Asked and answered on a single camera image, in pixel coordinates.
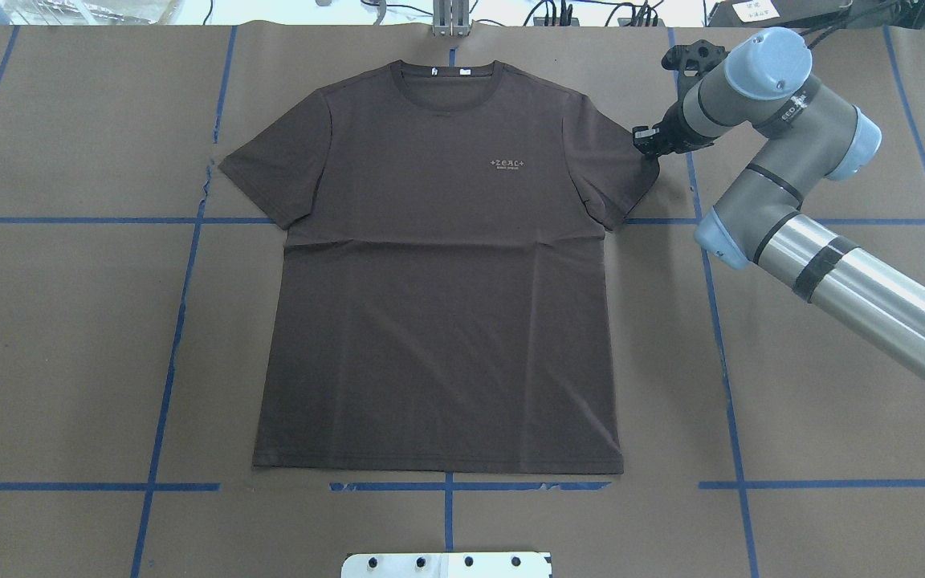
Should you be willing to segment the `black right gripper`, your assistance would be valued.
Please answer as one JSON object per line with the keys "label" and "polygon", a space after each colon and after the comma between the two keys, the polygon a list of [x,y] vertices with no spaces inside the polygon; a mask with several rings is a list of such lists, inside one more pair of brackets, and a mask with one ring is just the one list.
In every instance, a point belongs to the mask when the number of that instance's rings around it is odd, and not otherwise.
{"label": "black right gripper", "polygon": [[671,105],[654,127],[634,127],[633,146],[646,157],[692,153],[712,146],[716,119],[700,102],[682,99]]}

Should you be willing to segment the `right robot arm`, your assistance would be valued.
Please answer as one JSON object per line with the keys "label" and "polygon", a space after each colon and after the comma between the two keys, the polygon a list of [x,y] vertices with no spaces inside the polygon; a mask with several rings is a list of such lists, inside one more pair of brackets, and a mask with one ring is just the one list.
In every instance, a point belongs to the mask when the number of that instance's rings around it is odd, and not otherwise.
{"label": "right robot arm", "polygon": [[676,44],[661,65],[678,76],[678,99],[633,129],[640,153],[692,153],[742,124],[766,139],[701,218],[698,245],[735,270],[756,264],[925,381],[925,286],[801,208],[820,181],[864,167],[881,129],[815,76],[797,31],[766,28],[732,49]]}

